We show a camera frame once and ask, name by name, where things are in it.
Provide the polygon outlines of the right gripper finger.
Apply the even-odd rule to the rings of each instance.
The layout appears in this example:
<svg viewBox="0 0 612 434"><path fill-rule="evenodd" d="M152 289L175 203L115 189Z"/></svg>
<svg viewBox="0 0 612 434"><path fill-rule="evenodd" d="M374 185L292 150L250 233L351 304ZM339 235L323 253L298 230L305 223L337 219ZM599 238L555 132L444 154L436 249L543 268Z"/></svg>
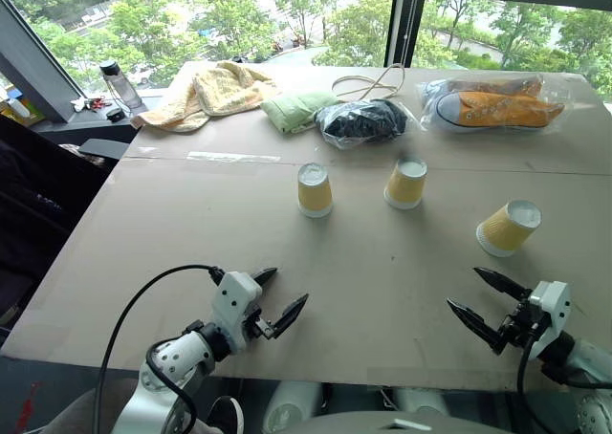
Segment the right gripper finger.
<svg viewBox="0 0 612 434"><path fill-rule="evenodd" d="M459 320L479 338L484 340L492 351L499 355L503 351L502 336L488 326L484 319L469 307L448 298L447 304Z"/></svg>
<svg viewBox="0 0 612 434"><path fill-rule="evenodd" d="M527 299L532 293L531 289L522 287L511 278L498 271L484 267L474 267L473 270L491 287L501 293L507 294L517 301Z"/></svg>

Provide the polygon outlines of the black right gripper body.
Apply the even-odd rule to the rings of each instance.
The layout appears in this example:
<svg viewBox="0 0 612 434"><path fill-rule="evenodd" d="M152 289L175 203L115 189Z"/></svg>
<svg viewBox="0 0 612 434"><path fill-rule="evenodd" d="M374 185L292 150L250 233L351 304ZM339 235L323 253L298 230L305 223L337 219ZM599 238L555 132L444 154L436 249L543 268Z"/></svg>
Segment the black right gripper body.
<svg viewBox="0 0 612 434"><path fill-rule="evenodd" d="M496 353L500 354L507 345L525 348L531 337L539 339L545 330L546 313L528 298L522 299L497 330L500 339Z"/></svg>

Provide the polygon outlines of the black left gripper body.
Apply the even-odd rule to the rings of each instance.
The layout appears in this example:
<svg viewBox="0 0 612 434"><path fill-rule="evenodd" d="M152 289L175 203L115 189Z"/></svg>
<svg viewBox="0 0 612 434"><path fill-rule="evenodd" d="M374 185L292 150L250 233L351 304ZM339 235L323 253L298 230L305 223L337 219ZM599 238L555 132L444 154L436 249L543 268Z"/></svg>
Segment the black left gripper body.
<svg viewBox="0 0 612 434"><path fill-rule="evenodd" d="M262 309L258 304L252 305L245 315L243 321L243 335L245 340L250 341L256 338L265 339L278 338L279 329L270 321L261 317Z"/></svg>

